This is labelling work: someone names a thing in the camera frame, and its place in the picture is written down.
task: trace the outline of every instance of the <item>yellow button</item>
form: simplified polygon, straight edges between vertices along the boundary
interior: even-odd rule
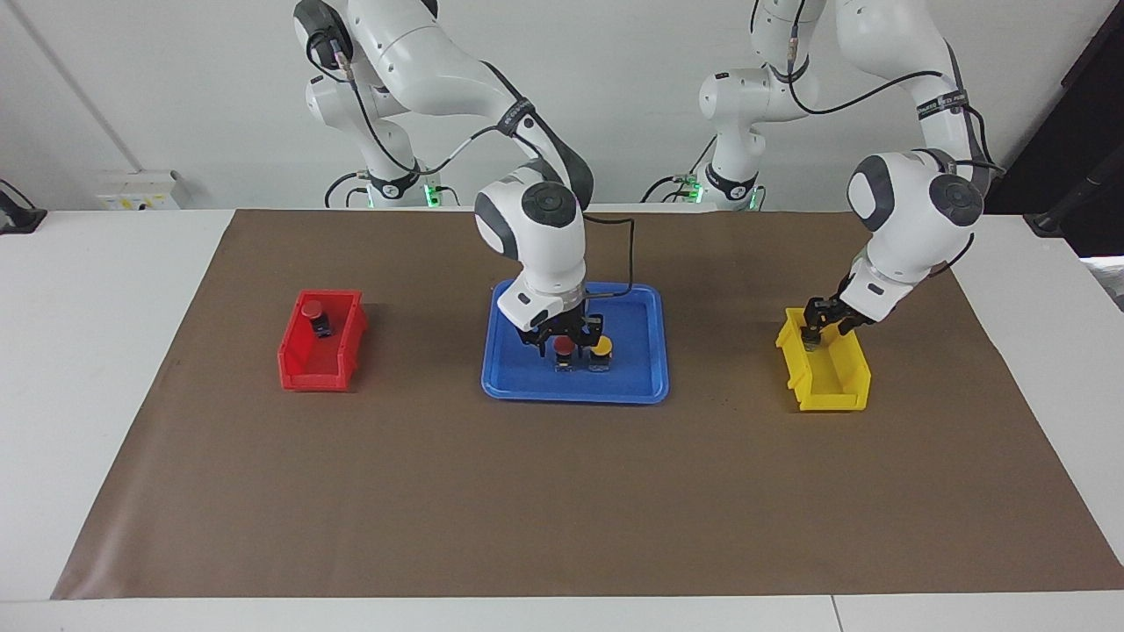
[[[601,336],[601,340],[597,341],[597,346],[593,346],[590,351],[593,355],[605,358],[613,353],[613,341],[609,340],[609,336]]]

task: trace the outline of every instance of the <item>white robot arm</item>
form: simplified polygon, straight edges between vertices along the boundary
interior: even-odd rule
[[[711,164],[700,170],[704,199],[742,209],[754,187],[764,141],[758,123],[792,120],[815,110],[819,84],[807,45],[826,0],[754,3],[750,34],[765,67],[719,73],[703,88],[704,114],[718,130]],[[808,303],[805,342],[840,323],[843,333],[883,320],[933,270],[972,241],[990,184],[960,69],[924,0],[836,0],[844,57],[901,85],[913,97],[925,148],[878,154],[851,178],[852,210],[873,233],[840,292]]]
[[[302,20],[302,15],[312,17]],[[436,15],[435,0],[348,0],[343,15],[323,0],[302,0],[296,11],[301,25],[298,31],[307,37],[310,56],[317,55],[328,71],[345,71],[347,88],[356,93],[363,92],[356,89],[360,79],[384,90],[363,97],[366,110],[380,116],[400,111],[478,115],[495,121],[487,130],[518,142],[531,161],[486,187],[474,205],[477,224],[488,245],[524,265],[500,297],[499,308],[519,329],[523,341],[541,351],[555,335],[591,346],[600,338],[601,325],[599,317],[586,315],[582,211],[592,198],[592,173],[499,70],[450,40]],[[356,65],[356,60],[363,63]],[[369,76],[361,78],[368,69]],[[320,83],[325,82],[312,84],[310,90],[315,92]],[[337,97],[347,89],[339,85],[335,88]],[[386,100],[379,102],[381,94]],[[391,147],[378,127],[369,128],[368,112],[359,112],[359,123],[354,111],[346,116],[348,123],[341,127],[359,132],[369,164],[386,166],[387,159],[399,173],[429,173],[404,169],[410,165],[402,159],[413,159],[408,139]],[[405,133],[387,129],[405,138]],[[372,139],[374,147],[369,144]]]
[[[315,38],[316,33],[327,33],[343,18],[330,6],[319,1],[302,1],[293,10],[297,37],[309,61],[320,55],[328,64],[335,64],[330,40]],[[305,100],[317,120],[350,136],[357,145],[366,164],[366,190],[371,205],[375,208],[426,206],[426,191],[436,190],[441,184],[439,174],[422,177],[400,165],[425,171],[426,165],[414,155],[409,135],[400,126],[386,120],[387,117],[406,112],[368,61],[362,48],[351,47],[350,66],[356,90],[346,82],[330,81],[324,74],[314,78],[305,88]],[[363,99],[371,126],[379,134],[388,150],[383,152],[366,128],[363,111],[356,99]]]

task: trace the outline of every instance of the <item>power outlet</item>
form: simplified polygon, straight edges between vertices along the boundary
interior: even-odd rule
[[[108,210],[179,210],[189,201],[171,171],[106,172],[99,180],[98,199]]]

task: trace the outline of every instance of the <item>white wall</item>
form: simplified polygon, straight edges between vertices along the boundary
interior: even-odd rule
[[[0,0],[0,175],[40,206],[90,208],[91,171],[127,169],[120,152],[38,56],[11,6],[65,65],[145,169],[179,171],[198,207],[317,207],[336,175],[360,169],[351,142],[303,102],[315,74],[291,26],[296,0]],[[933,0],[996,157],[1009,160],[1057,99],[1059,82],[1116,0]],[[444,0],[442,22],[529,96],[590,162],[597,201],[634,201],[683,171],[713,132],[703,79],[756,62],[751,0]],[[877,83],[834,49],[828,10],[814,54],[823,105]],[[482,119],[402,124],[441,159]],[[891,91],[832,117],[769,126],[763,181],[773,208],[840,209],[865,155],[913,148],[913,105]],[[522,153],[487,138],[446,170],[471,199]]]

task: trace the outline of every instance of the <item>red button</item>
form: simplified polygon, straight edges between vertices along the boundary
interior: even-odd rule
[[[559,355],[570,355],[573,353],[574,349],[577,347],[573,344],[573,341],[568,336],[559,336],[554,338],[554,353],[558,353]]]
[[[312,320],[324,315],[324,306],[318,300],[310,300],[301,306],[300,313],[305,318]]]

